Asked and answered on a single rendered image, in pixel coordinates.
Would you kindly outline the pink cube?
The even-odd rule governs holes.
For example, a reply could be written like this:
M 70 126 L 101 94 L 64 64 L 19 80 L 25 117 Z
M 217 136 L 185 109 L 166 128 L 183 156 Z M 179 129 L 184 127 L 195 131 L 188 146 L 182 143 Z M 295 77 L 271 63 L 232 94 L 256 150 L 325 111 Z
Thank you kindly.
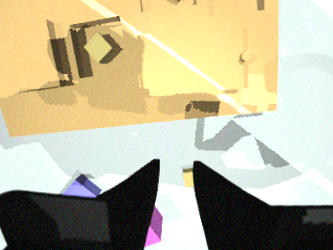
M 163 217 L 157 210 L 156 206 L 154 206 L 154 210 L 153 210 L 150 222 L 151 222 L 151 225 L 150 225 L 145 247 L 149 246 L 151 244 L 156 244 L 161 241 Z

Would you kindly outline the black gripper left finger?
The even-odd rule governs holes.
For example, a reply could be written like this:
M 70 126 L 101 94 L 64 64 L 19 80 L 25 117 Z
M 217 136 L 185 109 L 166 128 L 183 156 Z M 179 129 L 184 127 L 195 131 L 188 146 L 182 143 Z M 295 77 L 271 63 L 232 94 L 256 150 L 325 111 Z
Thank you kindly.
M 0 229 L 12 239 L 89 250 L 144 250 L 160 159 L 95 197 L 36 190 L 0 193 Z

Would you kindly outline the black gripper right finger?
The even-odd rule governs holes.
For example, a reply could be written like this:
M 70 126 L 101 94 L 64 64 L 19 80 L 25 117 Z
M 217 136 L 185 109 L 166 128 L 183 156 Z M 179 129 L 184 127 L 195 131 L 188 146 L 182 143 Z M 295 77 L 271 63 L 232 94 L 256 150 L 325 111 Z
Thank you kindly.
M 333 204 L 270 205 L 201 161 L 192 176 L 208 250 L 281 250 L 292 239 L 333 238 Z

